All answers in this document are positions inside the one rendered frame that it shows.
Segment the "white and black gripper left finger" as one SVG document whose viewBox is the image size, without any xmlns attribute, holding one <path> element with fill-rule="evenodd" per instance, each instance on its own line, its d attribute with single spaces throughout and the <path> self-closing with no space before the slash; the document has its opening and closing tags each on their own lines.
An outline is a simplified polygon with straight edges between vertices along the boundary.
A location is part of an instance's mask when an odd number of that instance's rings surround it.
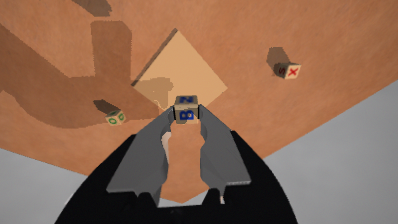
<svg viewBox="0 0 398 224">
<path fill-rule="evenodd" d="M 158 207 L 168 176 L 168 139 L 174 120 L 172 105 L 130 135 L 85 179 L 54 224 L 99 224 L 135 209 L 142 192 L 149 192 Z"/>
</svg>

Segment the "wooden letter block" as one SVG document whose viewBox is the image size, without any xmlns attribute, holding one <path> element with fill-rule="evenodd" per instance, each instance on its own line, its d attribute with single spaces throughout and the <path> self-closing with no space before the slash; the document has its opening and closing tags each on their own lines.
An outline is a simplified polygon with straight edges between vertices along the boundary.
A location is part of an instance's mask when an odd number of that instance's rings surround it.
<svg viewBox="0 0 398 224">
<path fill-rule="evenodd" d="M 108 121 L 110 126 L 121 125 L 126 119 L 122 110 L 111 111 L 108 115 L 105 116 L 105 119 Z"/>
<path fill-rule="evenodd" d="M 280 63 L 277 76 L 283 79 L 297 78 L 301 64 L 297 63 Z"/>
<path fill-rule="evenodd" d="M 198 123 L 197 95 L 176 96 L 174 103 L 176 124 Z"/>
</svg>

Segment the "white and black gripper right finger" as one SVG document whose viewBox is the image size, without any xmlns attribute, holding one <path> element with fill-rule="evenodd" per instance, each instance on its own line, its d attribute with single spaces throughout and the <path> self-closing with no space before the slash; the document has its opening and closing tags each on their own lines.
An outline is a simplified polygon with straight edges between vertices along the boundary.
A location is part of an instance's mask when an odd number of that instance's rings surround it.
<svg viewBox="0 0 398 224">
<path fill-rule="evenodd" d="M 198 105 L 201 136 L 200 177 L 218 188 L 225 204 L 250 213 L 263 224 L 298 224 L 277 178 L 235 131 L 202 104 Z"/>
</svg>

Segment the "tan flat mat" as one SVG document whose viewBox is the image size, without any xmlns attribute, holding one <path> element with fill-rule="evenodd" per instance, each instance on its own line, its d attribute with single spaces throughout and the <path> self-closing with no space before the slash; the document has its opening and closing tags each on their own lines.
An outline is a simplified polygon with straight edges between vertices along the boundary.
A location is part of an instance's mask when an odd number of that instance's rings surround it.
<svg viewBox="0 0 398 224">
<path fill-rule="evenodd" d="M 176 96 L 197 95 L 206 107 L 228 89 L 179 30 L 133 88 L 164 111 Z"/>
</svg>

